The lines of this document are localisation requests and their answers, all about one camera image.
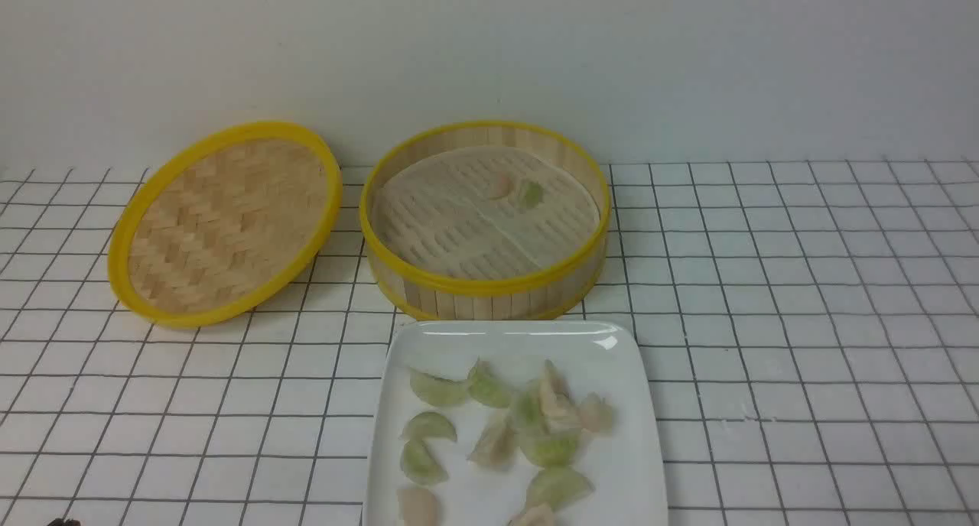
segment yellow rim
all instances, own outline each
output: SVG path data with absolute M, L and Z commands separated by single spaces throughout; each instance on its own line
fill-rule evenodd
M 304 245 L 290 265 L 279 272 L 275 278 L 270 279 L 259 289 L 235 300 L 233 303 L 203 313 L 192 314 L 167 313 L 167 311 L 147 303 L 133 289 L 128 270 L 129 245 L 132 243 L 132 238 L 136 234 L 136 227 L 143 219 L 146 209 L 160 197 L 162 191 L 176 177 L 179 177 L 195 161 L 232 144 L 257 138 L 291 140 L 307 146 L 314 151 L 316 157 L 319 157 L 326 170 L 329 200 L 323 208 L 322 220 L 316 227 L 314 235 L 309 238 L 307 244 Z M 249 125 L 233 126 L 233 128 L 228 128 L 200 140 L 200 142 L 178 154 L 136 192 L 135 197 L 132 198 L 132 201 L 123 210 L 122 216 L 119 217 L 119 223 L 116 224 L 112 241 L 109 243 L 109 284 L 112 285 L 112 291 L 115 291 L 115 295 L 119 297 L 119 302 L 123 306 L 128 307 L 139 316 L 146 317 L 147 320 L 154 321 L 154 323 L 170 327 L 199 327 L 200 325 L 228 320 L 228 318 L 238 316 L 245 310 L 258 306 L 263 300 L 279 292 L 279 289 L 282 289 L 296 278 L 298 273 L 303 271 L 305 265 L 315 257 L 316 252 L 323 246 L 333 224 L 337 221 L 342 198 L 343 181 L 340 180 L 340 168 L 337 167 L 337 161 L 333 159 L 333 154 L 330 153 L 330 149 L 323 140 L 311 130 L 300 125 L 293 125 L 290 122 L 254 122 L 249 123 Z
M 496 280 L 471 280 L 471 279 L 456 279 L 449 278 L 448 276 L 439 275 L 437 273 L 423 271 L 423 269 L 414 267 L 408 262 L 403 261 L 398 255 L 392 253 L 384 243 L 377 237 L 370 225 L 370 220 L 367 217 L 367 196 L 370 195 L 371 186 L 374 184 L 374 177 L 381 170 L 385 164 L 401 153 L 403 149 L 414 144 L 415 142 L 428 138 L 430 136 L 438 135 L 441 132 L 450 132 L 450 130 L 458 130 L 461 128 L 480 128 L 480 126 L 509 126 L 510 128 L 521 128 L 524 130 L 532 130 L 532 132 L 539 132 L 542 135 L 548 135 L 552 138 L 559 140 L 562 144 L 570 147 L 574 152 L 584 157 L 587 162 L 588 167 L 594 172 L 595 177 L 598 177 L 603 181 L 602 183 L 602 203 L 597 203 L 598 208 L 601 209 L 601 217 L 598 220 L 598 227 L 595 229 L 591 237 L 588 238 L 587 243 L 584 244 L 577 253 L 571 255 L 571 257 L 558 262 L 558 264 L 553 265 L 553 267 L 548 269 L 543 269 L 543 271 L 534 272 L 529 275 L 520 276 L 520 278 L 508 278 L 508 279 L 496 279 Z M 398 273 L 403 278 L 410 279 L 415 283 L 420 285 L 425 285 L 433 289 L 438 289 L 440 291 L 454 293 L 456 295 L 465 295 L 470 297 L 485 297 L 490 295 L 504 295 L 511 293 L 521 293 L 525 291 L 531 291 L 538 287 L 543 287 L 548 285 L 555 279 L 563 278 L 566 274 L 574 271 L 581 265 L 581 262 L 587 260 L 588 254 L 598 241 L 601 240 L 602 235 L 608 229 L 609 223 L 609 210 L 611 206 L 609 205 L 609 189 L 608 185 L 604 183 L 605 175 L 602 174 L 601 169 L 598 167 L 598 163 L 595 163 L 594 159 L 591 159 L 590 154 L 585 152 L 585 150 L 578 146 L 576 143 L 565 138 L 563 135 L 559 135 L 557 132 L 553 132 L 546 128 L 539 128 L 535 125 L 527 125 L 524 122 L 512 122 L 512 121 L 472 121 L 472 122 L 458 122 L 455 125 L 444 125 L 438 126 L 438 128 L 433 128 L 422 132 L 420 135 L 416 135 L 405 142 L 399 144 L 398 147 L 392 149 L 384 156 L 384 159 L 374 167 L 371 171 L 370 177 L 367 178 L 367 182 L 364 184 L 363 192 L 360 195 L 360 230 L 363 231 L 364 241 L 371 250 L 377 254 L 377 258 L 384 262 L 388 268 L 392 271 Z
M 601 265 L 599 265 L 598 269 L 595 271 L 595 275 L 591 276 L 591 279 L 588 280 L 588 283 L 584 285 L 583 289 L 581 289 L 581 292 L 577 295 L 574 295 L 574 299 L 566 300 L 566 302 L 560 303 L 558 306 L 553 307 L 553 309 L 542 311 L 542 313 L 536 314 L 536 316 L 515 317 L 513 319 L 514 320 L 553 320 L 555 317 L 562 316 L 562 314 L 566 313 L 566 311 L 573 309 L 574 306 L 577 306 L 577 303 L 580 303 L 581 300 L 584 299 L 584 296 L 588 294 L 588 291 L 591 291 L 591 288 L 594 287 L 595 283 L 598 282 L 598 278 L 601 278 L 603 265 L 604 265 L 604 261 L 602 262 Z M 402 311 L 405 311 L 406 314 L 408 314 L 410 317 L 415 318 L 416 320 L 423 321 L 423 320 L 446 320 L 447 319 L 444 317 L 438 317 L 435 316 L 434 314 L 427 313 L 427 311 L 423 311 L 421 309 L 418 309 L 418 307 L 413 307 L 411 304 L 406 303 L 404 300 L 402 300 L 401 297 L 398 296 L 398 294 L 396 294 L 391 289 L 388 289 L 388 286 L 384 285 L 384 282 L 382 282 L 380 279 L 377 280 L 377 287 L 378 289 L 381 290 L 382 293 L 384 293 L 385 297 L 388 297 L 388 300 L 390 300 L 392 303 L 395 304 L 396 307 L 399 307 L 399 309 L 402 309 Z

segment white wall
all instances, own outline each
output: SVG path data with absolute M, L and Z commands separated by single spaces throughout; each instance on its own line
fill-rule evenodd
M 9 164 L 263 118 L 347 164 L 478 118 L 622 163 L 979 151 L 979 0 L 0 0 L 0 55 Z

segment bamboo steamer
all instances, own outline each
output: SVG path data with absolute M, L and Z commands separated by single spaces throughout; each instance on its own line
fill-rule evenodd
M 391 150 L 360 225 L 381 292 L 417 320 L 549 320 L 597 281 L 609 211 L 604 175 L 574 142 L 465 122 Z

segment countertop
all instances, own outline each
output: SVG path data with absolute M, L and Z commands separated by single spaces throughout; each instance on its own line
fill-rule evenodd
M 0 523 L 356 526 L 385 352 L 347 168 L 315 264 L 228 323 L 120 309 L 144 168 L 0 177 Z M 606 167 L 674 526 L 979 523 L 979 166 Z

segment square plate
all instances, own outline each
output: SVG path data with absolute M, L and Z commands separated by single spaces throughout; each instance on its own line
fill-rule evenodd
M 667 499 L 656 417 L 636 339 L 602 321 L 433 321 L 402 329 L 391 344 L 382 381 L 364 501 L 364 526 L 396 526 L 396 491 L 410 481 L 401 471 L 402 428 L 429 407 L 409 388 L 408 367 L 465 379 L 476 359 L 514 387 L 538 378 L 551 359 L 580 401 L 594 391 L 616 408 L 615 429 L 594 437 L 573 465 L 595 492 L 558 513 L 562 526 L 665 526 Z M 493 410 L 475 401 L 440 410 L 454 423 L 458 443 L 427 441 L 448 480 L 431 491 L 444 525 L 501 526 L 524 506 L 538 472 L 519 454 L 510 470 L 482 470 L 466 459 Z

